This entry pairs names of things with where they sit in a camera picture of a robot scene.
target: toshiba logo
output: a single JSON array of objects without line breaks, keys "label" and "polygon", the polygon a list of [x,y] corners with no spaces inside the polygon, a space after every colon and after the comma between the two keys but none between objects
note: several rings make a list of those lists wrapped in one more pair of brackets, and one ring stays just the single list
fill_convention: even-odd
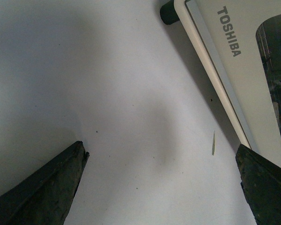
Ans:
[{"label": "toshiba logo", "polygon": [[240,55],[241,51],[239,50],[239,44],[233,31],[233,26],[230,23],[230,16],[228,15],[226,6],[224,6],[221,11],[218,11],[217,14],[221,15],[220,22],[223,24],[223,30],[225,32],[231,52],[233,53],[233,57]]}]

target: white surface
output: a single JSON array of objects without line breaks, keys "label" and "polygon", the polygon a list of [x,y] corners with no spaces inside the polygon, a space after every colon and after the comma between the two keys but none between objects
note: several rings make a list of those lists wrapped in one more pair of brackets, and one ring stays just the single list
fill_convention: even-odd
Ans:
[{"label": "white surface", "polygon": [[82,140],[66,225],[255,224],[239,140],[165,2],[0,0],[0,195]]}]

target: worn black rubber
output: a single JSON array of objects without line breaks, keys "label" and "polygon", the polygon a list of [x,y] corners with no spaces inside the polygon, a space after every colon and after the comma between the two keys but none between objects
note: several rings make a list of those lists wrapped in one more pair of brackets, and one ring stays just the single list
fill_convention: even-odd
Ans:
[{"label": "worn black rubber", "polygon": [[170,0],[160,8],[160,17],[166,25],[180,20],[174,8],[174,0]]}]

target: small debris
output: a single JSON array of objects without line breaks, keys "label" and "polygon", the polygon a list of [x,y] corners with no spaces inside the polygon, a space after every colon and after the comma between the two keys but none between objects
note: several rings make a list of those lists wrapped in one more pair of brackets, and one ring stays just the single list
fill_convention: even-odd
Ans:
[{"label": "small debris", "polygon": [[215,131],[214,131],[214,141],[212,144],[212,155],[214,156],[214,146],[215,146]]}]

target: black rubber foot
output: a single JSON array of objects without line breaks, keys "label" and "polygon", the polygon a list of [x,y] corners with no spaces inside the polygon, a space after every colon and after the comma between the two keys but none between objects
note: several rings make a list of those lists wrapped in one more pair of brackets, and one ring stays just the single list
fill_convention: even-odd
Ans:
[{"label": "black rubber foot", "polygon": [[160,17],[166,25],[171,25],[180,20],[174,8],[174,0],[170,0],[161,7]]}]

